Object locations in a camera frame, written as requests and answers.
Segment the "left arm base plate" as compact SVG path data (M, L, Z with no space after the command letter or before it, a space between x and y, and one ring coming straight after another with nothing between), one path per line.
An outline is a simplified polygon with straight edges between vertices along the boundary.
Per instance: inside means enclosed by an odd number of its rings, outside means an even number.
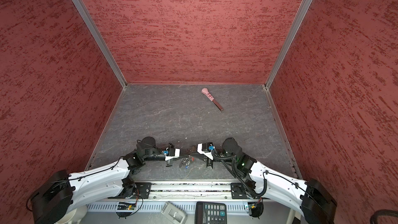
M152 183L137 182L124 187L122 193L119 195L124 199L148 199L151 191Z

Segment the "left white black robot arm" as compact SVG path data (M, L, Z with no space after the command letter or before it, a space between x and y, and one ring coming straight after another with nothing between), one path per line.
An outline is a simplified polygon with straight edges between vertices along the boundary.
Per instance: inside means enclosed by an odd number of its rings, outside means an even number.
M153 137L145 137L132 152L106 166L79 173L54 173L31 194L27 208L34 223L54 224L71 211L102 199L146 199L149 191L137 185L134 175L146 161L171 163L179 157L180 150L173 144L161 150Z

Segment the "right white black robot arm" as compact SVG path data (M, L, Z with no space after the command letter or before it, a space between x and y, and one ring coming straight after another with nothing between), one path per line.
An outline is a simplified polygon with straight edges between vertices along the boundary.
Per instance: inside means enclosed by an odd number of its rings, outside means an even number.
M334 223L337 201L315 179L305 181L275 171L244 153L234 138L227 138L218 152L213 143L196 145L190 155L207 162L221 162L251 197L267 198L300 213L309 224Z

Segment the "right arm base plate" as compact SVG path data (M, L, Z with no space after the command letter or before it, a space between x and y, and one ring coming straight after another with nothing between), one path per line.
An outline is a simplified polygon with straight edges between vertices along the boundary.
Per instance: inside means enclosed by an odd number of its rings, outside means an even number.
M267 187L265 186L260 193L252 192L250 193L242 183L231 183L231 196L234 200L240 199L260 199L267 192Z

